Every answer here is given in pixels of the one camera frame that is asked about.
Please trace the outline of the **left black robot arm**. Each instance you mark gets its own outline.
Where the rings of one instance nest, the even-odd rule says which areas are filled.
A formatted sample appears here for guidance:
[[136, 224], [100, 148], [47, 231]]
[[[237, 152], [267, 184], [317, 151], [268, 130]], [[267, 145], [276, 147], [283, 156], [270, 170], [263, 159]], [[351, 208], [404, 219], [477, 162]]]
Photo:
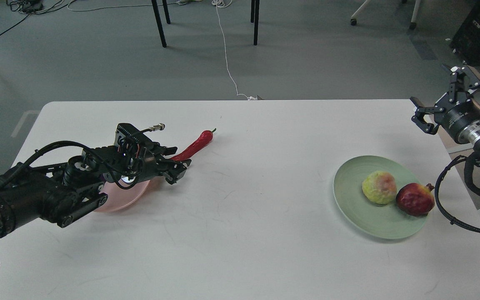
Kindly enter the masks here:
[[65, 228], [103, 206], [105, 183], [122, 190], [163, 176], [169, 184], [181, 179], [190, 160], [174, 160], [177, 148], [150, 140], [128, 123], [116, 127], [113, 145], [90, 148], [79, 142], [53, 142], [25, 162], [0, 175], [0, 239], [40, 218]]

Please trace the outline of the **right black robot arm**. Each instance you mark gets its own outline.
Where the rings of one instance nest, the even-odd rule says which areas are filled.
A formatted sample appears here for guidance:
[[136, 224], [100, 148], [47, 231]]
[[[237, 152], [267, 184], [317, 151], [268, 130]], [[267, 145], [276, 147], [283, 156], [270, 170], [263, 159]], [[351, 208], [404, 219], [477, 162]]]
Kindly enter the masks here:
[[415, 105], [411, 119], [426, 134], [435, 135], [439, 128], [443, 128], [455, 143], [473, 147], [472, 154], [457, 156], [440, 173], [434, 199], [439, 211], [452, 225], [480, 233], [480, 228], [455, 218], [440, 203], [440, 184], [448, 171], [460, 163], [464, 163], [465, 186], [480, 197], [480, 105], [474, 101], [474, 94], [480, 91], [480, 74], [469, 65], [446, 67], [446, 70], [450, 73], [446, 93], [432, 107], [426, 107], [417, 97], [411, 97]]

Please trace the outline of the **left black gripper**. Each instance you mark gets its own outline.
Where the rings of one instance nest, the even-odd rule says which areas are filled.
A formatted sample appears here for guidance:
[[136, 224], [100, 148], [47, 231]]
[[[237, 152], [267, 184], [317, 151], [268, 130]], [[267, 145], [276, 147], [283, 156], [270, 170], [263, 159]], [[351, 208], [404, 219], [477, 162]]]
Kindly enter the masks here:
[[163, 123], [143, 130], [130, 123], [119, 123], [115, 131], [113, 145], [103, 147], [82, 146], [82, 189], [100, 189], [101, 175], [110, 173], [120, 177], [115, 184], [129, 189], [137, 183], [158, 176], [165, 178], [170, 185], [184, 177], [192, 163], [191, 159], [175, 161], [168, 156], [175, 155], [177, 147], [162, 146], [146, 134], [165, 129]]

